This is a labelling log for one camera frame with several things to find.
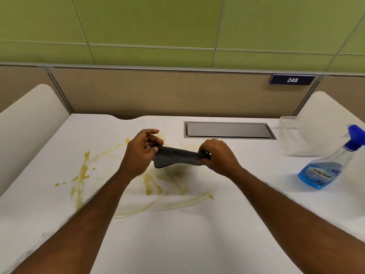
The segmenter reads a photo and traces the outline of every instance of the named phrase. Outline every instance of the green wall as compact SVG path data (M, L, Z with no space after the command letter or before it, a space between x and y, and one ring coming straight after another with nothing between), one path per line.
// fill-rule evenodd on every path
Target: green wall
M365 73L365 0L0 0L0 61Z

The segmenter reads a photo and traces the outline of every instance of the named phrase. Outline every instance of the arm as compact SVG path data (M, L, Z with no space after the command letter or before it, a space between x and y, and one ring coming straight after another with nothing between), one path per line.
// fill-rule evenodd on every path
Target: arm
M14 274L89 273L121 195L132 179L144 173L163 141L142 130L127 146L119 170L61 229L31 254Z
M202 162L232 180L280 247L304 273L365 273L365 243L301 207L243 169L222 141L207 140Z

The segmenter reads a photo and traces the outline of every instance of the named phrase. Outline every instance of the bottle label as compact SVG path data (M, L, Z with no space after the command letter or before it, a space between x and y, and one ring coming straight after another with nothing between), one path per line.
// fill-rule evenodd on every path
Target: bottle label
M308 167L306 176L318 185L325 185L332 182L339 174L340 170L326 170L320 167Z

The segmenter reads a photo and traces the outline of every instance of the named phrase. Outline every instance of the gray cloth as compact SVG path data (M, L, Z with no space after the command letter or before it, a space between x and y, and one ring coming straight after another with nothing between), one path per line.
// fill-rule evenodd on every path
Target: gray cloth
M162 168L175 163L185 163L194 166L201 166L202 163L199 161L199 159L210 160L210 158L211 155L207 152L196 153L182 149L160 146L158 147L158 151L153 157L153 162L155 168Z

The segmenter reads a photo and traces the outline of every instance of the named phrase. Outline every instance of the hand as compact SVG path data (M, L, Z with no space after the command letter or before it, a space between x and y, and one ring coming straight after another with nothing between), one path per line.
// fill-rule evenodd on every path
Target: hand
M200 161L214 172L231 179L242 167L232 150L222 140L208 139L200 147L199 152L208 151L212 158Z
M163 140L155 135L159 130L145 129L140 131L127 145L125 155L121 161L118 172L130 180L141 175L150 165L153 156L158 151L158 146L163 145Z

